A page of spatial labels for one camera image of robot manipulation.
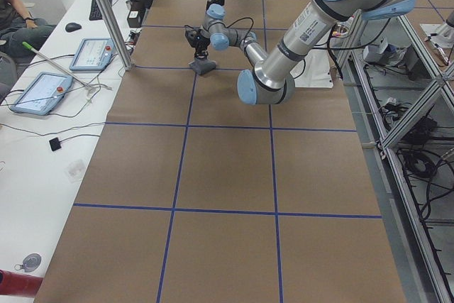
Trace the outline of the seated person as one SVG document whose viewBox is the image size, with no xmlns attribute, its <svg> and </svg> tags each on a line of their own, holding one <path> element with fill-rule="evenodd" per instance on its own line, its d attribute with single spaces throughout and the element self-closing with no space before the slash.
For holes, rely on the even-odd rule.
<svg viewBox="0 0 454 303">
<path fill-rule="evenodd" d="M 23 42 L 39 50 L 56 25 L 43 18 L 34 18 L 21 0 L 1 0 L 1 52 L 13 58 L 34 56 Z"/>
</svg>

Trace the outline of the pink and grey towel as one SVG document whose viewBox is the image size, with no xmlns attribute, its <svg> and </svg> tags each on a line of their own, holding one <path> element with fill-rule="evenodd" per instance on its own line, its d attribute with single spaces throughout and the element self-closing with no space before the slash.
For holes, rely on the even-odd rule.
<svg viewBox="0 0 454 303">
<path fill-rule="evenodd" d="M 189 66 L 197 75 L 205 75 L 216 68 L 216 62 L 207 59 L 194 59 L 189 63 Z"/>
</svg>

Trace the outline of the black computer mouse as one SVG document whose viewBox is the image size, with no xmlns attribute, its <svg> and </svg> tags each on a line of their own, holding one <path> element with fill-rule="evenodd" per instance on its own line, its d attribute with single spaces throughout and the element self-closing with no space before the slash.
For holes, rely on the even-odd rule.
<svg viewBox="0 0 454 303">
<path fill-rule="evenodd" d="M 68 23 L 66 26 L 65 26 L 65 31 L 68 32 L 68 33 L 71 33 L 71 32 L 74 32 L 74 31 L 78 31 L 82 28 L 82 26 L 78 23 L 75 23 L 75 22 L 71 22 L 71 23 Z"/>
</svg>

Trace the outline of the teach pendant tablet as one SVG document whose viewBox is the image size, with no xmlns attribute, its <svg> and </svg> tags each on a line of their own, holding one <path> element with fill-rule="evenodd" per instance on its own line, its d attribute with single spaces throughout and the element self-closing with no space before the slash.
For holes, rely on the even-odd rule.
<svg viewBox="0 0 454 303">
<path fill-rule="evenodd" d="M 98 72 L 110 63 L 115 45 L 110 38 L 84 38 L 70 64 L 73 72 Z"/>
<path fill-rule="evenodd" d="M 73 76 L 41 72 L 10 109 L 18 114 L 45 116 L 60 103 L 72 83 Z"/>
</svg>

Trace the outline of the aluminium frame post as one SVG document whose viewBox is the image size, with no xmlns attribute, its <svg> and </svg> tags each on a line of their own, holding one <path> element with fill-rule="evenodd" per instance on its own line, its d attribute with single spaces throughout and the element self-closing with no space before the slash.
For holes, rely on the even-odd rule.
<svg viewBox="0 0 454 303">
<path fill-rule="evenodd" d="M 96 0 L 99 5 L 103 21 L 107 27 L 109 35 L 116 47 L 118 56 L 121 59 L 125 71 L 129 71 L 132 66 L 132 59 L 129 51 L 127 50 L 120 27 L 114 15 L 111 3 L 109 0 Z"/>
</svg>

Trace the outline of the near teach pendant tablet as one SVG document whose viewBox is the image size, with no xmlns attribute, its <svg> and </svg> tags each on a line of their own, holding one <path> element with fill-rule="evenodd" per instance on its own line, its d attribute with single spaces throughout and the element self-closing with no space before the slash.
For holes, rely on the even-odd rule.
<svg viewBox="0 0 454 303">
<path fill-rule="evenodd" d="M 10 109 L 18 114 L 45 116 L 60 103 L 72 83 L 73 76 L 41 72 Z"/>
</svg>

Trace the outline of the far teach pendant tablet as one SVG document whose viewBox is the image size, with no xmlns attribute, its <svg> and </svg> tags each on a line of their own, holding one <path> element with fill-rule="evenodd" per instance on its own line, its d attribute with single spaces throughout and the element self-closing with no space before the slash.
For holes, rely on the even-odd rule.
<svg viewBox="0 0 454 303">
<path fill-rule="evenodd" d="M 98 72 L 110 63 L 115 45 L 110 38 L 84 38 L 70 64 L 73 72 Z"/>
</svg>

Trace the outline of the round metal disc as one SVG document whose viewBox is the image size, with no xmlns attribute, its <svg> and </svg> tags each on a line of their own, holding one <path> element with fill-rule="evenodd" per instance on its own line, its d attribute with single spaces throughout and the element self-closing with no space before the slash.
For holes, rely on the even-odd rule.
<svg viewBox="0 0 454 303">
<path fill-rule="evenodd" d="M 40 267 L 41 262 L 42 256 L 39 253 L 31 253 L 22 260 L 22 263 L 15 264 L 14 269 L 25 273 L 33 272 Z"/>
</svg>

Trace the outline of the red cylinder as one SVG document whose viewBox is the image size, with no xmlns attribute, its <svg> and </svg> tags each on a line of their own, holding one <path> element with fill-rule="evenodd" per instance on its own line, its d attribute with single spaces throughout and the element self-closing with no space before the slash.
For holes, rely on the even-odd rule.
<svg viewBox="0 0 454 303">
<path fill-rule="evenodd" d="M 42 277 L 1 270 L 1 295 L 34 298 L 42 282 Z"/>
</svg>

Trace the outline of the white pedestal column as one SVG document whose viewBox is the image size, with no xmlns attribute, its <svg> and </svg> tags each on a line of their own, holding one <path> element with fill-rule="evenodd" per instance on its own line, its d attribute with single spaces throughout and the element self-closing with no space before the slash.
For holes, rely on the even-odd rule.
<svg viewBox="0 0 454 303">
<path fill-rule="evenodd" d="M 333 81 L 330 62 L 325 50 L 311 50 L 304 60 L 291 71 L 295 86 L 299 88 L 331 89 Z"/>
</svg>

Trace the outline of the aluminium side frame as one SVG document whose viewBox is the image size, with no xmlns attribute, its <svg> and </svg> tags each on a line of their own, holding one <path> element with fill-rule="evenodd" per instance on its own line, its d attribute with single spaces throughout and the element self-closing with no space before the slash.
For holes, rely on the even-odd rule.
<svg viewBox="0 0 454 303">
<path fill-rule="evenodd" d="M 333 42 L 410 302 L 453 301 L 453 47 L 435 37 L 449 15 L 356 18 Z"/>
</svg>

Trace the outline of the metal rod green tip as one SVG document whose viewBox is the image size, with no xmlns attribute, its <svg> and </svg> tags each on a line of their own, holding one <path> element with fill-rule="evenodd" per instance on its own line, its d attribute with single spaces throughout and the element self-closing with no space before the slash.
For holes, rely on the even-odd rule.
<svg viewBox="0 0 454 303">
<path fill-rule="evenodd" d="M 92 85 L 90 85 L 89 83 L 83 82 L 82 80 L 77 78 L 77 76 L 75 74 L 73 74 L 71 71 L 65 69 L 64 67 L 62 67 L 61 65 L 56 63 L 54 60 L 50 59 L 49 57 L 47 57 L 44 54 L 42 54 L 40 51 L 36 50 L 31 44 L 27 43 L 26 41 L 23 41 L 22 45 L 23 45 L 23 47 L 25 49 L 35 53 L 38 57 L 40 57 L 41 59 L 43 59 L 46 62 L 50 63 L 53 67 L 55 67 L 59 71 L 63 72 L 66 75 L 71 76 L 75 81 L 80 83 L 83 87 L 85 87 L 85 88 L 87 88 L 89 90 L 93 90 L 94 89 L 94 87 Z"/>
</svg>

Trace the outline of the small black square pad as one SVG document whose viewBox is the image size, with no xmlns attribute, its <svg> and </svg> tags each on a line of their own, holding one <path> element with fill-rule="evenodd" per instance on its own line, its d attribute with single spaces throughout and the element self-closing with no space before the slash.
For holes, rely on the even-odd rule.
<svg viewBox="0 0 454 303">
<path fill-rule="evenodd" d="M 56 150 L 61 149 L 62 141 L 58 137 L 55 137 L 55 138 L 52 138 L 49 140 L 49 145 L 50 145 L 51 151 L 55 152 Z"/>
</svg>

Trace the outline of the black box with label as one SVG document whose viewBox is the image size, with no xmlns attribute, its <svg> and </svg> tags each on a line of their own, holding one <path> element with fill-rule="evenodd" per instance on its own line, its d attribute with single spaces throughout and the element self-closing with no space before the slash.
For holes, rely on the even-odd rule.
<svg viewBox="0 0 454 303">
<path fill-rule="evenodd" d="M 130 28 L 140 28 L 148 14 L 145 4 L 140 1 L 131 1 L 127 16 L 127 22 Z"/>
</svg>

